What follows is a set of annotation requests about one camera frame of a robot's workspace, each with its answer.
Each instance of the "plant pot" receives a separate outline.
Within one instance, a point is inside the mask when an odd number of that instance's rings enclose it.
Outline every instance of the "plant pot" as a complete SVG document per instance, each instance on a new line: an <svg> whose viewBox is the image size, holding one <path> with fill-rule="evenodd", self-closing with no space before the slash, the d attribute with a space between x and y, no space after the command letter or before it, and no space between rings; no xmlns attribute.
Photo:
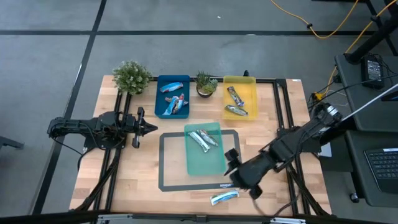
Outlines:
<svg viewBox="0 0 398 224"><path fill-rule="evenodd" d="M209 98L209 97L213 94L213 93L209 93L209 94L201 93L201 92L199 91L199 89L198 89L198 86L197 86L197 92L198 92L199 96L201 96L201 97L203 97L203 98Z"/></svg>

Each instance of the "black desk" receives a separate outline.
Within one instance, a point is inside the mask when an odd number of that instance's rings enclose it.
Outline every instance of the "black desk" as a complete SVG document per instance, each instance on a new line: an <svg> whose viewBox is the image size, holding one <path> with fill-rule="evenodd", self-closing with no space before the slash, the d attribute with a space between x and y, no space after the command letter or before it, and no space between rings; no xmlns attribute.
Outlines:
<svg viewBox="0 0 398 224"><path fill-rule="evenodd" d="M389 68L398 73L398 57L383 57ZM352 65L347 62L344 55L335 57L336 65L341 77L343 86L352 85L362 81L361 65ZM387 75L387 69L383 67L384 75ZM398 78L391 78L392 82L398 83ZM384 83L390 87L389 79L385 79ZM380 91L366 88L362 85L352 86L345 90L347 94L348 104L351 111L354 112L361 106L365 105L371 99L380 95ZM382 102L377 100L368 107L353 116L356 129L360 131L388 131L398 132L398 102Z"/></svg>
<svg viewBox="0 0 398 224"><path fill-rule="evenodd" d="M371 206L398 207L398 194L381 192L366 161L364 151L368 149L398 147L396 133L346 131L335 141L345 141L346 149L353 161L353 177L356 193Z"/></svg>

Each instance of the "small potted plant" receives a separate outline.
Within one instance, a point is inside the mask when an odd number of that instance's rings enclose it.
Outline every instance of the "small potted plant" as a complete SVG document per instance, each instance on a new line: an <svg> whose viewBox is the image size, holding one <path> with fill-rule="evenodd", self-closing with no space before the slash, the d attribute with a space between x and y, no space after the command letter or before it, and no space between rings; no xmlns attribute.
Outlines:
<svg viewBox="0 0 398 224"><path fill-rule="evenodd" d="M210 97L217 89L217 80L212 79L209 74L201 71L195 79L197 92L203 98Z"/></svg>
<svg viewBox="0 0 398 224"><path fill-rule="evenodd" d="M152 80L152 75L145 66L133 61L122 62L112 73L116 87L132 95L141 94Z"/></svg>

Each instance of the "computer keyboard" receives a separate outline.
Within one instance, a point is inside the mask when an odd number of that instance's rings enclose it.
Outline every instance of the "computer keyboard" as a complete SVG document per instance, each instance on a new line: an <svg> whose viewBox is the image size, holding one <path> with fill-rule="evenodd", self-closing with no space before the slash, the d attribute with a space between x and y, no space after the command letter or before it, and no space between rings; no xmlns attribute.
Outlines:
<svg viewBox="0 0 398 224"><path fill-rule="evenodd" d="M368 150L365 156L379 189L398 194L398 148Z"/></svg>

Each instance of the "floor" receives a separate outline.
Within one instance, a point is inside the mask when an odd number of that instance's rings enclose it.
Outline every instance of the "floor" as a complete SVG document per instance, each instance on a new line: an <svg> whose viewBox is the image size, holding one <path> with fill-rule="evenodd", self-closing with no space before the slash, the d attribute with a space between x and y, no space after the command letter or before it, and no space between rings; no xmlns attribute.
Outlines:
<svg viewBox="0 0 398 224"><path fill-rule="evenodd" d="M313 22L315 30L333 30L352 6L347 2L276 1ZM339 35L320 40L303 35L298 31L306 31L306 25L268 0L103 2L103 16L95 23L101 0L0 0L0 135L25 143L23 150L0 150L0 217L31 212L53 144L46 135L48 123L64 113L77 74L84 76L72 113L75 119L92 116L102 76L110 74L123 60L143 63L154 75L194 75L198 70L217 76L240 75L247 69L254 77L299 78L308 97L326 85L333 70L333 57L342 54L356 38ZM377 12L384 7L382 1L372 3ZM370 16L367 6L358 4L341 30L361 31ZM373 24L369 30L376 29ZM90 36L91 30L176 32L103 32ZM187 35L179 30L292 32ZM392 40L397 43L398 34L393 34ZM391 55L385 42L373 52ZM343 96L335 96L331 103L346 103ZM336 107L349 113L347 106ZM65 143L81 149L83 138L67 136ZM77 159L74 152L61 150L44 213L68 210ZM351 203L348 194L353 185L349 174L324 172L324 177L332 211L338 217L377 222L398 219L396 208L370 207L364 201Z"/></svg>

